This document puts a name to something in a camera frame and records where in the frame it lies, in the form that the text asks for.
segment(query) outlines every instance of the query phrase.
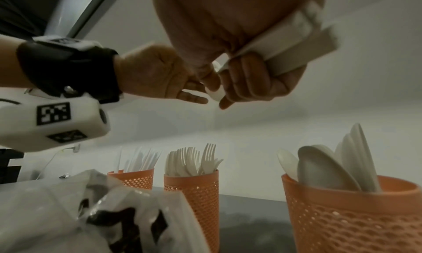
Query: orange plastic cup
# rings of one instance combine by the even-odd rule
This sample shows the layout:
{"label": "orange plastic cup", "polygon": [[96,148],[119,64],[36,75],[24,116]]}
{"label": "orange plastic cup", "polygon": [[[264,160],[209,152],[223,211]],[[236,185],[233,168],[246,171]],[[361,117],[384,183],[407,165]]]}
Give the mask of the orange plastic cup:
{"label": "orange plastic cup", "polygon": [[418,185],[378,176],[384,192],[317,189],[281,177],[298,253],[422,252]]}
{"label": "orange plastic cup", "polygon": [[218,171],[192,177],[164,176],[165,191],[182,191],[201,225],[212,253],[220,249]]}
{"label": "orange plastic cup", "polygon": [[139,172],[123,172],[121,169],[119,173],[109,172],[107,175],[121,180],[126,186],[149,190],[153,188],[154,169]]}

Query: wrist-mounted device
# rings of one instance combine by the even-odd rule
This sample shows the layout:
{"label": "wrist-mounted device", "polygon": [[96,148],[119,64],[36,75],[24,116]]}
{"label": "wrist-mounted device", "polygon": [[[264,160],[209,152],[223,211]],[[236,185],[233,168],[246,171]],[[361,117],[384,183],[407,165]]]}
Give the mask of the wrist-mounted device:
{"label": "wrist-mounted device", "polygon": [[35,37],[16,51],[20,66],[37,88],[51,96],[88,93],[100,103],[119,101],[113,58],[98,42],[58,36]]}

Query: clear plastic bag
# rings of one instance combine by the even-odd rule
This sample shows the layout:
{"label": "clear plastic bag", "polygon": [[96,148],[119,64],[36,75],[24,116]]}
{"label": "clear plastic bag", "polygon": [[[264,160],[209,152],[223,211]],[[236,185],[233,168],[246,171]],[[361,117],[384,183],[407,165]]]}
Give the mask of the clear plastic bag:
{"label": "clear plastic bag", "polygon": [[125,187],[90,170],[2,196],[0,253],[209,252],[180,192]]}

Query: mesh pattern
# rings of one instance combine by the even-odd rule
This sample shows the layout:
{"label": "mesh pattern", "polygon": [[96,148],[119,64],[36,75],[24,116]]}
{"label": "mesh pattern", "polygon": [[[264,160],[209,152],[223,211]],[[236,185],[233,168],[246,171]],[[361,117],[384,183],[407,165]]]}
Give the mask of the mesh pattern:
{"label": "mesh pattern", "polygon": [[201,225],[212,253],[220,248],[218,180],[199,186],[164,184],[165,191],[182,191]]}
{"label": "mesh pattern", "polygon": [[151,190],[153,188],[154,169],[140,172],[109,172],[109,176],[117,178],[129,187]]}
{"label": "mesh pattern", "polygon": [[298,253],[422,252],[422,209],[409,215],[333,209],[285,190]]}

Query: black wrist strap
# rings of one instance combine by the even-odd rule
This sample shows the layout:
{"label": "black wrist strap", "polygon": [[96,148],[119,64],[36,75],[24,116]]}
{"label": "black wrist strap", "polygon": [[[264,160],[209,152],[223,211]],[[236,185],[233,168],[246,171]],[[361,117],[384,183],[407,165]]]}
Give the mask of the black wrist strap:
{"label": "black wrist strap", "polygon": [[119,101],[114,50],[96,46],[79,51],[27,41],[18,47],[16,55],[28,79],[48,95],[77,97],[87,92],[100,103]]}

